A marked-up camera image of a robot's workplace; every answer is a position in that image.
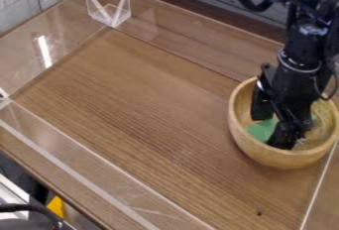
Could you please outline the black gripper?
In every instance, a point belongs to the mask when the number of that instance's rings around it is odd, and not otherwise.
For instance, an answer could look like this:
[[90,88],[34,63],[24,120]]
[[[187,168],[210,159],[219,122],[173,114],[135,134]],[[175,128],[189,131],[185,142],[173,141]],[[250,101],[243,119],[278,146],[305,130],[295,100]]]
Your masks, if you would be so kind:
[[[339,54],[335,35],[329,27],[315,24],[294,25],[287,41],[277,54],[278,66],[265,63],[254,86],[251,116],[262,121],[277,115],[310,127],[311,105],[323,96],[334,76],[334,57]],[[266,143],[282,150],[291,150],[298,140],[298,128],[279,121]]]

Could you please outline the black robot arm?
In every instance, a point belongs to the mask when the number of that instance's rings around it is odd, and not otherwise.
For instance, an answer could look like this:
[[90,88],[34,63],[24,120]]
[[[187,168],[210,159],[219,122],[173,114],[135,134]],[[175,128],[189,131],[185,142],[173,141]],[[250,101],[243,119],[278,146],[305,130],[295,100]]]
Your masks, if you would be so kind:
[[290,150],[313,129],[311,106],[327,101],[330,83],[339,88],[335,58],[339,56],[339,0],[239,0],[254,12],[273,4],[289,5],[286,44],[278,65],[261,66],[255,80],[251,115],[257,121],[278,119],[266,143]]

